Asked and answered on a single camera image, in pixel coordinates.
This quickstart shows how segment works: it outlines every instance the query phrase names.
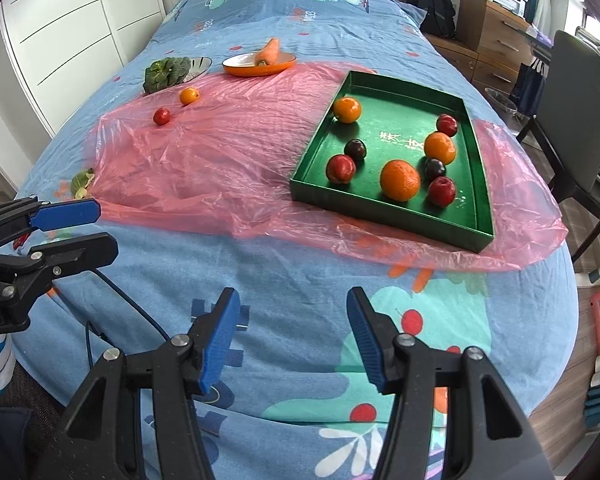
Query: red apple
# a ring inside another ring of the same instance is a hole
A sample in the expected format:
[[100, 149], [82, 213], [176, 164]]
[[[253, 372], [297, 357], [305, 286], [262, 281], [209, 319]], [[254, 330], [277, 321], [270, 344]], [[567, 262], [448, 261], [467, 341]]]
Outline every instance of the red apple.
[[458, 132], [458, 122], [448, 114], [442, 114], [436, 121], [436, 130], [453, 137]]
[[154, 123], [158, 126], [163, 126], [171, 120], [171, 113], [167, 108], [158, 108], [154, 114]]
[[327, 162], [326, 174], [332, 184], [348, 184], [356, 174], [356, 163], [348, 155], [333, 155]]
[[448, 176], [439, 176], [429, 184], [427, 198], [438, 207], [446, 207], [456, 198], [456, 184]]

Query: orange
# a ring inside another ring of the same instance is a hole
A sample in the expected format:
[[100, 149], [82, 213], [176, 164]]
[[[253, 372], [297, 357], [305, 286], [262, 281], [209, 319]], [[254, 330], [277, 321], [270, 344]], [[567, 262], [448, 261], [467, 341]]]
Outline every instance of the orange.
[[333, 104], [333, 115], [341, 123], [355, 123], [362, 115], [362, 105], [353, 97], [341, 97]]
[[392, 200], [406, 202], [420, 189], [420, 175], [404, 160], [390, 160], [380, 173], [382, 192]]
[[446, 388], [436, 388], [433, 394], [433, 407], [437, 412], [448, 412], [448, 396]]
[[433, 132], [424, 140], [424, 154], [436, 158], [445, 166], [456, 158], [456, 146], [451, 137], [442, 132]]
[[200, 92], [197, 88], [185, 88], [180, 92], [180, 102], [182, 104], [190, 105], [193, 101], [200, 99]]

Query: green tray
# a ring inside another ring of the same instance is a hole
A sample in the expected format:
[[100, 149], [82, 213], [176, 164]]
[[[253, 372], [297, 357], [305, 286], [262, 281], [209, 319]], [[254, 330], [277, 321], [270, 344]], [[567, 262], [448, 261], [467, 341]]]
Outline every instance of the green tray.
[[[360, 101], [362, 117], [353, 124], [341, 124], [329, 108], [291, 178], [293, 200], [475, 253], [485, 248], [493, 240], [491, 205], [478, 143], [462, 99], [416, 83], [353, 71], [334, 101], [345, 95]], [[426, 200], [428, 183], [422, 170], [424, 139], [435, 131], [442, 113], [458, 121], [453, 137], [456, 160], [446, 168], [458, 193], [445, 209]], [[325, 175], [327, 161], [355, 138], [366, 144], [366, 159], [358, 164], [348, 186], [330, 184]], [[420, 172], [420, 191], [408, 202], [394, 202], [380, 189], [382, 167], [394, 158], [406, 160]]]

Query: black backpack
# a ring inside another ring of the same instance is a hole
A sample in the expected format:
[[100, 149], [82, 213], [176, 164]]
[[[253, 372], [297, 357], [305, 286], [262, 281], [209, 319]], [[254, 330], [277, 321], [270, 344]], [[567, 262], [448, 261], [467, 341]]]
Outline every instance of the black backpack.
[[440, 38], [452, 38], [456, 35], [454, 16], [456, 10], [451, 0], [406, 0], [406, 3], [427, 11], [420, 30]]

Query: orange plate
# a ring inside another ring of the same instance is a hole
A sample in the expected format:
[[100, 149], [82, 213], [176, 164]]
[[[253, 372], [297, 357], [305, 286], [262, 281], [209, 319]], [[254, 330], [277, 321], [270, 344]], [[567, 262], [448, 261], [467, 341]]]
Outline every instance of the orange plate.
[[296, 64], [296, 56], [288, 52], [280, 52], [278, 62], [275, 65], [255, 66], [253, 59], [256, 52], [250, 54], [238, 54], [222, 62], [224, 71], [231, 75], [240, 77], [255, 77], [259, 75], [277, 74]]

